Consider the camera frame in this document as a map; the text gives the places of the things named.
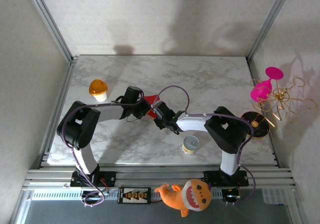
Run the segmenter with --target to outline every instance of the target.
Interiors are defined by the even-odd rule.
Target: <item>marble surface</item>
[[[176,84],[190,95],[189,113],[210,113],[221,105],[236,116],[253,110],[251,78],[244,57],[81,56],[60,119],[76,100],[97,103],[88,91],[93,79],[108,84],[108,100],[123,95],[129,85],[142,88],[145,95],[154,95]],[[183,110],[187,103],[180,89],[168,89],[160,98],[175,112]],[[188,135],[195,135],[200,141],[201,147],[194,155],[182,151]],[[159,130],[149,116],[132,123],[125,120],[99,123],[91,146],[100,164],[219,164],[222,156],[208,133],[186,131],[175,135],[167,129]],[[268,138],[249,142],[241,157],[241,163],[274,163]],[[58,136],[47,161],[50,165],[74,165]]]

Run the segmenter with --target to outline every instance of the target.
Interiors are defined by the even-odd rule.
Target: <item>stuffed toy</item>
[[[163,202],[181,211],[186,217],[189,210],[201,211],[207,208],[211,201],[211,192],[207,183],[197,179],[188,180],[183,189],[179,185],[172,185],[174,192],[170,192],[164,184],[155,189],[159,192]]]

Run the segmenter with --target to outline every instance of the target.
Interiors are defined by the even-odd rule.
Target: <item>white wall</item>
[[[262,79],[267,78],[268,66],[284,71],[282,85],[290,86],[293,76],[302,77],[304,98],[318,102],[315,111],[293,102],[300,123],[278,122],[276,145],[280,158],[293,171],[309,222],[320,223],[320,1],[287,0],[254,61]]]
[[[275,0],[44,0],[74,55],[247,56]]]
[[[0,223],[8,223],[67,63],[31,0],[0,6]]]

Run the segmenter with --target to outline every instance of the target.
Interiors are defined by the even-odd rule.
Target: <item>pink wine glass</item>
[[[282,70],[277,67],[268,67],[265,70],[269,79],[257,83],[250,93],[251,98],[256,102],[259,102],[259,99],[268,99],[268,95],[272,91],[271,80],[280,80],[284,77]]]

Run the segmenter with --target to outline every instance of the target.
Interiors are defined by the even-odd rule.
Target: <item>tin can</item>
[[[200,143],[198,138],[193,135],[187,136],[183,140],[182,150],[186,154],[194,154],[199,149]]]

